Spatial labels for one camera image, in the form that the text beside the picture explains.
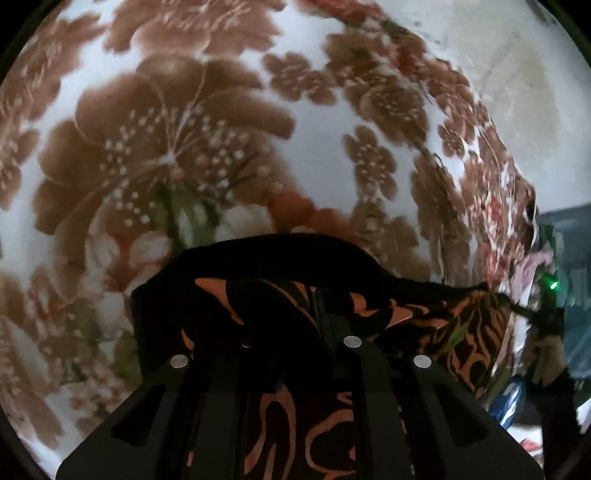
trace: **floral bedsheet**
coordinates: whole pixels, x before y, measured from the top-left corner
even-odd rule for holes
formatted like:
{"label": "floral bedsheet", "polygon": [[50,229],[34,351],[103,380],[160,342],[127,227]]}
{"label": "floral bedsheet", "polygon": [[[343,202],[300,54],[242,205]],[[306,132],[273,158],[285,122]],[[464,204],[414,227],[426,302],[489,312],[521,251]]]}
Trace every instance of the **floral bedsheet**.
{"label": "floral bedsheet", "polygon": [[131,291],[271,232],[500,285],[534,190],[452,59],[355,0],[68,0],[0,88],[0,403],[50,474],[139,384]]}

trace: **white wall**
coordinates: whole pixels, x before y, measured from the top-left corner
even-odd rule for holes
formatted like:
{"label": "white wall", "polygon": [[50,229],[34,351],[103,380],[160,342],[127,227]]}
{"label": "white wall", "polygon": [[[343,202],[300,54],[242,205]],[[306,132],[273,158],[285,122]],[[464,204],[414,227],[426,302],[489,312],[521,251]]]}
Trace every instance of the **white wall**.
{"label": "white wall", "polygon": [[378,1],[456,59],[542,212],[591,202],[591,69],[550,14],[526,0]]}

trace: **hand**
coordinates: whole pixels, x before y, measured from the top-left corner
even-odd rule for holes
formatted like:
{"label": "hand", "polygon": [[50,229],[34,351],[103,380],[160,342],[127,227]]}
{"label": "hand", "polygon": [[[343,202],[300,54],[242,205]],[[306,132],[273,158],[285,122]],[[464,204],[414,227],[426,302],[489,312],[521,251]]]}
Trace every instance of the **hand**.
{"label": "hand", "polygon": [[529,368],[536,360],[541,363],[535,369],[535,376],[541,373],[542,385],[547,387],[558,378],[567,366],[562,338],[559,335],[548,335],[540,339],[537,329],[531,328],[521,363],[524,367]]}

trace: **black and orange patterned fabric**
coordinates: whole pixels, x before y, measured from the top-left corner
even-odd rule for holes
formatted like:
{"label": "black and orange patterned fabric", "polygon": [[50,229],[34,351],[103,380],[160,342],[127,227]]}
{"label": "black and orange patterned fabric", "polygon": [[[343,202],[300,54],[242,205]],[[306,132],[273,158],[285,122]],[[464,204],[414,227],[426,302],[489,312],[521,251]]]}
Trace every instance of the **black and orange patterned fabric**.
{"label": "black and orange patterned fabric", "polygon": [[[353,335],[396,358],[428,355],[475,397],[486,391],[509,317],[506,297],[484,284],[457,289],[396,278],[361,249],[308,234],[195,249],[139,288],[133,299],[142,368],[147,374],[168,347],[168,354],[188,347],[205,359],[239,348],[245,332],[255,331],[286,349],[305,344],[293,349],[294,361],[309,362],[313,374],[312,350],[322,344],[311,309],[318,290],[326,313],[347,319]],[[158,321],[159,312],[169,320]],[[354,474],[346,393],[311,393],[286,381],[274,394],[250,395],[246,418],[245,478]]]}

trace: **silver rivet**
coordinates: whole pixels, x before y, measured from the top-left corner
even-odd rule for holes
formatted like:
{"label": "silver rivet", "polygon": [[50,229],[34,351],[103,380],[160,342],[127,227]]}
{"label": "silver rivet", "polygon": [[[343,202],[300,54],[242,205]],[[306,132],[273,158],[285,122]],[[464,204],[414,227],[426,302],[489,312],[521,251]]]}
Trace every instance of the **silver rivet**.
{"label": "silver rivet", "polygon": [[349,335],[344,338],[343,343],[349,348],[359,348],[362,342],[361,338],[356,337],[355,335]]}
{"label": "silver rivet", "polygon": [[185,368],[189,364],[189,359],[185,355],[175,355],[170,359],[170,366],[173,368]]}
{"label": "silver rivet", "polygon": [[414,364],[419,368],[429,368],[431,366],[431,359],[427,355],[417,355],[414,358]]}

